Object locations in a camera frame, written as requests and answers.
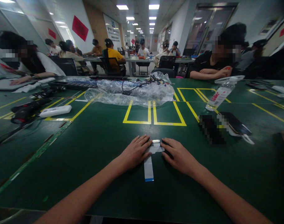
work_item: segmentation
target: water bottle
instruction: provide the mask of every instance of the water bottle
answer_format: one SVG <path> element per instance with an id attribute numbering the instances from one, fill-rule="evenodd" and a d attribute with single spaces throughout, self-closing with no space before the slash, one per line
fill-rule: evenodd
<path id="1" fill-rule="evenodd" d="M 232 92 L 235 88 L 235 83 L 237 83 L 237 77 L 230 77 L 228 81 L 222 84 L 213 95 L 211 100 L 206 105 L 206 109 L 209 111 L 216 110 L 219 105 L 227 98 L 227 96 Z"/>

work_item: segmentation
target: smartphone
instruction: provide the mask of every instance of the smartphone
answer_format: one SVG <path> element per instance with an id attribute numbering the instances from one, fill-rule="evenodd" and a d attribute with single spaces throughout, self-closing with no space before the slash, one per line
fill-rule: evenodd
<path id="1" fill-rule="evenodd" d="M 229 123 L 230 128 L 237 134 L 251 135 L 252 132 L 244 126 L 232 113 L 219 112 L 222 118 Z"/>
<path id="2" fill-rule="evenodd" d="M 200 115 L 198 118 L 200 130 L 206 136 L 210 144 L 219 146 L 226 145 L 226 141 L 211 115 Z"/>

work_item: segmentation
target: poster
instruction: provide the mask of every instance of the poster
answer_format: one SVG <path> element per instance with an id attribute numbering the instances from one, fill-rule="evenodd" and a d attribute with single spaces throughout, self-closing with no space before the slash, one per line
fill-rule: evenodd
<path id="1" fill-rule="evenodd" d="M 88 28 L 76 17 L 73 18 L 72 23 L 72 30 L 83 39 L 83 41 L 86 41 L 87 35 L 88 35 Z"/>
<path id="2" fill-rule="evenodd" d="M 120 30 L 119 30 L 119 24 L 104 14 L 104 20 L 105 20 L 105 27 L 107 29 L 108 37 L 113 41 L 114 49 L 117 50 L 118 48 L 121 49 L 121 38 L 120 38 Z"/>

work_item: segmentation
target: bottle label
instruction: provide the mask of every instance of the bottle label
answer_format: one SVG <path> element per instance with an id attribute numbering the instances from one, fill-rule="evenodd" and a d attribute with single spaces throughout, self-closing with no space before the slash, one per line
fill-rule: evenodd
<path id="1" fill-rule="evenodd" d="M 217 92 L 213 95 L 213 97 L 209 101 L 209 104 L 212 104 L 214 106 L 219 106 L 230 93 L 231 91 L 222 91 L 218 89 Z"/>

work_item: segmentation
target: green workbench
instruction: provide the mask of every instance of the green workbench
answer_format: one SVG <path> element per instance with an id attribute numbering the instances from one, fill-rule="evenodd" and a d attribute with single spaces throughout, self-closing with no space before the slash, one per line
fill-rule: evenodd
<path id="1" fill-rule="evenodd" d="M 211 147 L 196 117 L 216 117 L 205 105 L 218 86 L 192 79 L 172 82 L 176 102 L 150 109 L 76 101 L 74 97 L 85 99 L 78 90 L 57 93 L 46 106 L 70 103 L 69 114 L 36 121 L 0 145 L 0 207 L 46 211 L 117 157 L 134 137 L 149 134 L 151 139 L 181 142 L 271 221 L 284 223 L 284 142 L 279 134 L 284 130 L 284 99 L 271 91 L 250 91 L 245 81 L 239 82 L 218 111 L 232 112 L 252 131 L 255 145 L 221 129 L 227 146 Z M 272 82 L 284 86 L 284 81 Z M 0 92 L 0 136 L 17 127 L 8 113 L 12 106 L 29 102 L 30 94 Z M 204 188 L 173 169 L 161 153 L 152 155 L 152 163 L 153 182 L 145 182 L 141 164 L 117 178 L 87 214 L 231 223 Z"/>

